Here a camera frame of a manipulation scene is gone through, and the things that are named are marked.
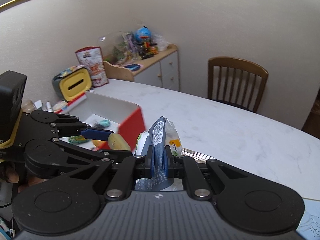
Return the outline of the person's hand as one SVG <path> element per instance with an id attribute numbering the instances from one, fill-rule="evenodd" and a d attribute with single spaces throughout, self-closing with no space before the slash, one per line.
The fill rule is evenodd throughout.
<path id="1" fill-rule="evenodd" d="M 22 185 L 18 187 L 18 193 L 22 192 L 24 189 L 34 186 L 40 183 L 47 181 L 46 179 L 37 178 L 35 176 L 26 175 L 23 177 L 26 178 L 26 182 L 22 182 Z M 12 183 L 18 184 L 20 181 L 20 177 L 15 170 L 15 165 L 10 161 L 2 161 L 1 162 L 1 183 Z"/>

